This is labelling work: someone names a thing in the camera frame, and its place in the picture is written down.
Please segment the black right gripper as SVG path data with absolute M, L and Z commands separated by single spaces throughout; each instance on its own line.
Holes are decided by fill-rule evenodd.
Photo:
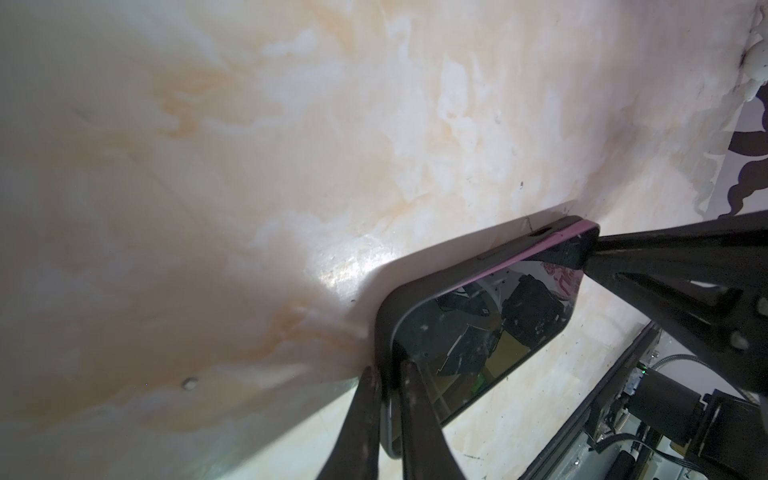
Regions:
M 766 212 L 602 237 L 583 270 L 733 386 L 766 395 Z M 649 370 L 628 410 L 709 479 L 767 477 L 767 433 L 749 401 Z

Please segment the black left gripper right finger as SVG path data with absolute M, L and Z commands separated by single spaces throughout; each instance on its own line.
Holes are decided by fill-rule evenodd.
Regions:
M 400 366 L 403 478 L 465 480 L 445 440 L 418 365 Z

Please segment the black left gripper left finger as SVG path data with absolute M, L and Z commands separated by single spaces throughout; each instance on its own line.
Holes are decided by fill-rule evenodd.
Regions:
M 381 400 L 381 376 L 375 367 L 368 366 L 317 480 L 378 478 Z

